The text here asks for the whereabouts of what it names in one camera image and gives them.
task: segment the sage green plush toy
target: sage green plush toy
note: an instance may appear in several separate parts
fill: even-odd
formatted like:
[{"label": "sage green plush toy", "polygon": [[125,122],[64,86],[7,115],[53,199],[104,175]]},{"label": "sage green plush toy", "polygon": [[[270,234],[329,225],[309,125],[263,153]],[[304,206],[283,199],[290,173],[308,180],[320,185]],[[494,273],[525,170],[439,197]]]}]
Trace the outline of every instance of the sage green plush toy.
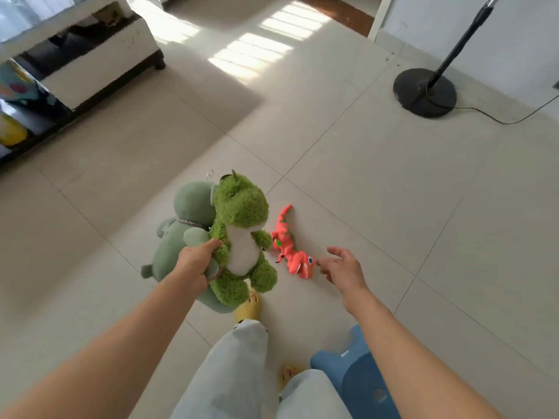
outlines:
[{"label": "sage green plush toy", "polygon": [[[211,204],[213,183],[209,181],[190,182],[184,185],[174,198],[176,218],[167,219],[157,229],[161,238],[151,265],[141,268],[144,278],[154,277],[161,282],[175,267],[178,254],[185,246],[199,246],[209,240],[208,230],[213,224],[216,212]],[[219,270],[217,261],[212,259],[206,269],[206,278],[213,278]],[[220,313],[229,313],[234,307],[220,303],[211,288],[202,293],[198,300]]]},{"label": "sage green plush toy", "polygon": [[261,293],[277,282],[276,269],[262,252],[272,246],[272,237],[262,230],[268,220],[268,202],[260,188],[235,171],[220,179],[211,198],[216,217],[210,237],[225,243],[213,253],[224,269],[210,287],[221,303],[237,307],[249,296],[245,279]]}]

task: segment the colorful toy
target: colorful toy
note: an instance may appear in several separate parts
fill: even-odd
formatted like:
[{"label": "colorful toy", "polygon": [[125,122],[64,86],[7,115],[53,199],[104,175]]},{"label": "colorful toy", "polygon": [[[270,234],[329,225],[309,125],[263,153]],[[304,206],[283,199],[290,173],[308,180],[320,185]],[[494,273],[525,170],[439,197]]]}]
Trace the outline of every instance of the colorful toy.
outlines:
[{"label": "colorful toy", "polygon": [[245,279],[260,293],[270,291],[277,282],[277,271],[262,252],[272,246],[272,238],[262,230],[268,220],[268,202],[260,188],[233,171],[212,188],[212,204],[216,218],[210,237],[225,244],[213,253],[224,269],[210,287],[221,303],[235,308],[248,300]]},{"label": "colorful toy", "polygon": [[285,218],[291,207],[291,205],[288,205],[283,208],[278,216],[276,230],[271,233],[272,246],[280,251],[276,263],[285,258],[290,274],[297,274],[301,279],[310,279],[312,278],[314,260],[304,251],[299,251],[295,245],[295,236],[290,231],[287,219]]},{"label": "colorful toy", "polygon": [[[198,246],[208,241],[208,230],[215,219],[215,209],[211,204],[213,182],[190,182],[184,185],[174,198],[176,218],[163,221],[157,229],[161,244],[153,256],[153,263],[141,268],[144,278],[154,277],[161,282],[175,267],[178,253],[185,246]],[[213,278],[219,271],[217,261],[212,260],[206,269],[206,278]],[[210,309],[229,313],[234,309],[220,303],[208,288],[198,300]]]}]

